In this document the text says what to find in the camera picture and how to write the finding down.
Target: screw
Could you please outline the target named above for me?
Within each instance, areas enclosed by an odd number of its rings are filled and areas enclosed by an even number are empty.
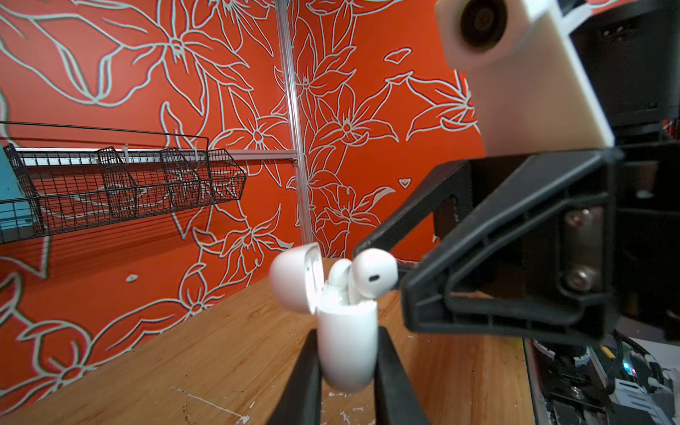
[[[576,209],[564,215],[564,221],[571,227],[580,227],[590,219],[590,211],[587,209]]]
[[[585,267],[575,267],[564,277],[567,287],[578,292],[588,292],[593,287],[593,280],[593,273]]]
[[[577,400],[583,400],[585,398],[585,396],[583,395],[583,392],[579,388],[576,388],[576,387],[570,387],[569,388],[569,394]]]

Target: black plastic bracket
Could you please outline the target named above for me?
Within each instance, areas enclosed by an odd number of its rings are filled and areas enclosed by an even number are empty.
[[[321,420],[321,365],[316,329],[307,335],[286,388],[268,425],[318,425]],[[428,425],[386,328],[378,330],[375,366],[377,425]]]
[[[400,280],[409,329],[593,344],[614,327],[615,183],[623,158],[612,148],[442,164],[354,254],[393,248],[434,213],[439,245]],[[574,243],[564,222],[588,208],[601,211],[601,235],[593,238],[598,285],[576,291],[565,284]],[[472,290],[494,298],[462,294]]]

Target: black cable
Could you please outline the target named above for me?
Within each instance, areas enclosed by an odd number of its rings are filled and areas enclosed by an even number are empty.
[[[624,334],[620,333],[618,330],[614,330],[611,334],[614,335],[614,332],[616,332],[619,335],[619,338],[625,342],[626,344],[630,345],[630,347],[638,352],[639,354],[642,355],[642,357],[645,358],[647,363],[649,363],[649,369],[651,370],[651,376],[656,379],[656,381],[659,384],[664,383],[664,372],[663,369],[661,368],[661,365],[658,364],[656,361],[654,361],[654,357],[640,344],[637,342],[633,341],[631,338],[625,336]]]
[[[616,374],[621,370],[624,363],[624,343],[621,341],[621,334],[614,330],[611,336],[616,341],[616,357],[607,371],[607,394],[613,394],[616,390]]]

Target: paint splatter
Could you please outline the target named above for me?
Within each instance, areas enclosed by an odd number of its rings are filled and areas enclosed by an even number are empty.
[[[217,406],[216,404],[213,404],[213,403],[209,402],[208,400],[205,400],[204,398],[196,397],[196,396],[194,396],[194,395],[191,395],[191,394],[189,394],[187,391],[180,390],[179,388],[173,387],[172,385],[170,385],[170,388],[172,388],[173,390],[177,390],[177,391],[181,392],[182,394],[186,395],[187,397],[195,398],[195,399],[200,400],[200,401],[202,401],[202,402],[204,402],[204,403],[206,403],[206,404],[208,404],[208,405],[211,405],[212,407],[215,407],[216,409],[219,409],[219,410],[221,410],[221,411],[225,411],[225,412],[230,413],[230,414],[232,414],[232,415],[234,415],[234,416],[238,416],[239,419],[236,421],[237,424],[238,424],[239,421],[240,421],[240,422],[243,422],[243,425],[245,425],[245,424],[247,424],[248,421],[250,420],[250,416],[239,415],[238,413],[236,413],[236,412],[234,412],[234,411],[231,411],[231,410],[229,410],[229,409],[225,409],[225,408],[223,408],[223,407]]]
[[[352,423],[350,422],[350,417],[347,416],[344,410],[341,411],[340,414],[342,415],[342,420],[347,422],[347,425],[352,425]]]

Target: white paint mark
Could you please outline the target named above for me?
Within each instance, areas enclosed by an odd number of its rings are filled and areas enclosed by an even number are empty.
[[[412,48],[404,47],[399,50],[387,53],[383,61],[399,65],[401,61],[403,61],[406,58],[406,56],[409,56],[411,54],[411,52],[413,52]]]
[[[187,397],[195,398],[195,399],[200,400],[200,401],[202,401],[202,402],[204,402],[204,403],[206,403],[206,404],[208,404],[208,405],[211,405],[212,407],[215,407],[216,409],[219,409],[219,410],[221,410],[221,411],[225,411],[225,412],[227,412],[227,413],[231,413],[231,414],[234,415],[234,416],[238,416],[238,417],[239,417],[239,420],[236,421],[237,424],[239,423],[239,421],[241,421],[241,422],[243,422],[243,425],[245,425],[245,424],[247,424],[248,421],[250,420],[250,416],[239,415],[238,413],[236,413],[236,412],[234,412],[234,411],[231,411],[231,410],[229,410],[229,409],[225,409],[225,408],[223,408],[223,407],[217,406],[216,404],[213,404],[213,403],[209,402],[208,400],[205,400],[204,398],[196,397],[196,396],[194,396],[194,395],[191,395],[191,394],[189,394],[187,391],[180,390],[179,388],[173,387],[172,385],[170,385],[170,388],[172,388],[173,390],[177,390],[177,391],[181,392],[182,394],[186,395]]]
[[[407,189],[411,185],[412,181],[413,180],[410,177],[405,178],[405,179],[399,179],[399,185],[401,187],[403,187],[404,189]]]
[[[342,415],[343,421],[347,422],[347,425],[352,425],[352,423],[350,422],[350,417],[347,416],[344,410],[341,411],[340,414]]]

